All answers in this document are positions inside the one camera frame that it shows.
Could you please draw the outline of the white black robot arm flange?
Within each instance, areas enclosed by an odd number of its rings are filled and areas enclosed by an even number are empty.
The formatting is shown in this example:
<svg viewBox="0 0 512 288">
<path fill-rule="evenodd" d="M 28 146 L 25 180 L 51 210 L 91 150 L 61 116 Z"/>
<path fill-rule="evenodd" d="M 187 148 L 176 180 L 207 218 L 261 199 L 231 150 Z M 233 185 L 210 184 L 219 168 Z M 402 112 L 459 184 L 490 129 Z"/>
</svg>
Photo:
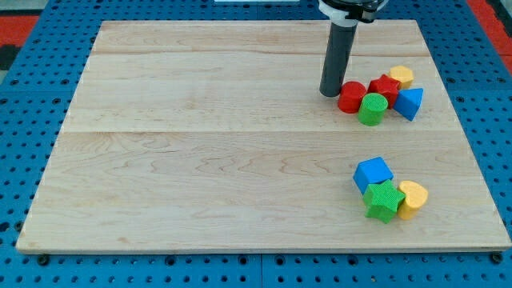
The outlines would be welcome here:
<svg viewBox="0 0 512 288">
<path fill-rule="evenodd" d="M 319 10 L 335 25 L 372 23 L 389 0 L 318 0 Z"/>
</svg>

